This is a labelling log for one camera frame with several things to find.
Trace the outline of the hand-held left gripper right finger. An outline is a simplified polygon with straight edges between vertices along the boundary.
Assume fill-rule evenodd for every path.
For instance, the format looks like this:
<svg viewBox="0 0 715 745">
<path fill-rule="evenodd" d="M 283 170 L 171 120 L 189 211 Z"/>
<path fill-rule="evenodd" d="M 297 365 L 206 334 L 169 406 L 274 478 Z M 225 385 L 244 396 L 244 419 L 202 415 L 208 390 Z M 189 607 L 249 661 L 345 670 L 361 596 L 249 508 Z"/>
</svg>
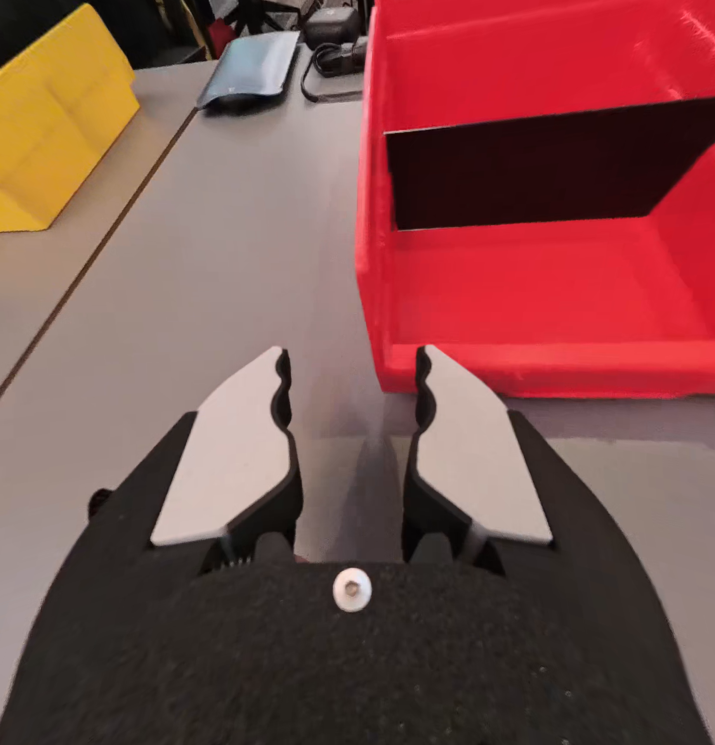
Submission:
<svg viewBox="0 0 715 745">
<path fill-rule="evenodd" d="M 474 564 L 491 539 L 554 540 L 511 420 L 481 379 L 433 345 L 417 349 L 417 429 L 403 484 L 405 561 L 441 535 L 452 560 Z"/>
</svg>

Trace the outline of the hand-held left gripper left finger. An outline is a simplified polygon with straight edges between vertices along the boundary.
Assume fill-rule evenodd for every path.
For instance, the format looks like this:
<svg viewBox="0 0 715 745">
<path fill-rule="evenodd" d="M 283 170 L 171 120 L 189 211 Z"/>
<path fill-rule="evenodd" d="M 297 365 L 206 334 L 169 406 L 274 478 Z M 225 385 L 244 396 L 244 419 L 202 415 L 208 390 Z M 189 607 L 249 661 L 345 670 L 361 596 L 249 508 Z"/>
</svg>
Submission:
<svg viewBox="0 0 715 745">
<path fill-rule="evenodd" d="M 262 535 L 280 534 L 293 550 L 304 496 L 290 386 L 288 350 L 270 347 L 204 400 L 151 533 L 154 547 L 223 539 L 239 560 Z"/>
</svg>

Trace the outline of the red plastic bin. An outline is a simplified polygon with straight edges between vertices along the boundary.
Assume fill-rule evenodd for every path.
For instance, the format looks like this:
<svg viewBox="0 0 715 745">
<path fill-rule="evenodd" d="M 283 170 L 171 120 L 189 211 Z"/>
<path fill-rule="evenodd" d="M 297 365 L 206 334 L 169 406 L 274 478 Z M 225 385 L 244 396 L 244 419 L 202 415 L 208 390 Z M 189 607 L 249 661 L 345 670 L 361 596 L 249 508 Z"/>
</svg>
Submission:
<svg viewBox="0 0 715 745">
<path fill-rule="evenodd" d="M 715 144 L 642 218 L 401 231 L 386 133 L 715 97 L 715 2 L 375 2 L 355 271 L 375 370 L 506 396 L 715 394 Z"/>
</svg>

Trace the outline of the grey desk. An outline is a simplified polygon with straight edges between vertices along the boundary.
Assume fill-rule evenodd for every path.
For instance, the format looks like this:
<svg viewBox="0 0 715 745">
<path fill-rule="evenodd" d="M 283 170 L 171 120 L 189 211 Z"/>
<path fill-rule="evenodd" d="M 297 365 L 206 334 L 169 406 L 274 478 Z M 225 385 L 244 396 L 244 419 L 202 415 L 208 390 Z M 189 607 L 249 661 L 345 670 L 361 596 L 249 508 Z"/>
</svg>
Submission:
<svg viewBox="0 0 715 745">
<path fill-rule="evenodd" d="M 354 269 L 361 104 L 297 86 L 196 114 L 0 398 L 0 715 L 88 517 L 185 412 L 271 346 L 293 370 L 307 560 L 397 560 L 412 395 L 375 377 Z M 715 741 L 715 397 L 513 400 L 651 575 Z"/>
<path fill-rule="evenodd" d="M 194 115 L 215 62 L 136 72 L 139 111 L 50 228 L 0 234 L 0 396 Z"/>
</svg>

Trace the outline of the black bin divider panel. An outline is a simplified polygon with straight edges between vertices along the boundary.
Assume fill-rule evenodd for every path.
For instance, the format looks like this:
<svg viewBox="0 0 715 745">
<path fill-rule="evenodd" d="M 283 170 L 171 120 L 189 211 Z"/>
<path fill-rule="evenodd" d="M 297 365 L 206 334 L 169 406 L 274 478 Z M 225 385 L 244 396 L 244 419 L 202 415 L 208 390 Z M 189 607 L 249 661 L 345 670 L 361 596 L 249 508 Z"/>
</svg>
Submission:
<svg viewBox="0 0 715 745">
<path fill-rule="evenodd" d="M 715 144 L 715 97 L 385 139 L 401 231 L 642 218 Z"/>
</svg>

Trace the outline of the yellow plastic bin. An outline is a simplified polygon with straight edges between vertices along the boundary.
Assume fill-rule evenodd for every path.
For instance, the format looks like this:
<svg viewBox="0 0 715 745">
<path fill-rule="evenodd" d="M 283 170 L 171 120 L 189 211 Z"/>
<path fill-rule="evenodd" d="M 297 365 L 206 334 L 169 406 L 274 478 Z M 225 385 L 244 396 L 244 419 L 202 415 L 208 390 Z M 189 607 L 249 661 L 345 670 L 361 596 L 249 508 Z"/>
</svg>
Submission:
<svg viewBox="0 0 715 745">
<path fill-rule="evenodd" d="M 139 110 L 89 4 L 0 67 L 0 233 L 50 227 Z"/>
</svg>

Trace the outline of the dark blue pouch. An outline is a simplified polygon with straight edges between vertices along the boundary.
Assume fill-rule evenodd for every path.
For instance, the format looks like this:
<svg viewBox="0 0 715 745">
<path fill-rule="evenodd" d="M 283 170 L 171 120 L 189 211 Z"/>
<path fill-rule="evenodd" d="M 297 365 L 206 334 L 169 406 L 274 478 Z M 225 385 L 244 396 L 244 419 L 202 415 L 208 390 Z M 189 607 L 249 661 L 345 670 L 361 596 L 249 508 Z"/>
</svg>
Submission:
<svg viewBox="0 0 715 745">
<path fill-rule="evenodd" d="M 277 98 L 285 89 L 296 55 L 298 31 L 249 35 L 232 40 L 196 100 L 204 110 L 222 102 Z"/>
</svg>

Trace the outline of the black power adapter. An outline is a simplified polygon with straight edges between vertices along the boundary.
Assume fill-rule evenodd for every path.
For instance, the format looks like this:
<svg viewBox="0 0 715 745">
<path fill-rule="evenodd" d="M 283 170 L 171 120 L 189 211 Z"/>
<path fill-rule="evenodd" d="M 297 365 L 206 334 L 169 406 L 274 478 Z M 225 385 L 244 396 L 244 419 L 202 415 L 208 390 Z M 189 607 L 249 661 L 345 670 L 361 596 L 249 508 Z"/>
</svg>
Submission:
<svg viewBox="0 0 715 745">
<path fill-rule="evenodd" d="M 311 52 L 299 83 L 306 101 L 333 104 L 362 96 L 361 90 L 315 92 L 307 85 L 312 72 L 325 80 L 364 74 L 369 36 L 358 9 L 352 5 L 320 8 L 305 24 L 304 41 Z"/>
</svg>

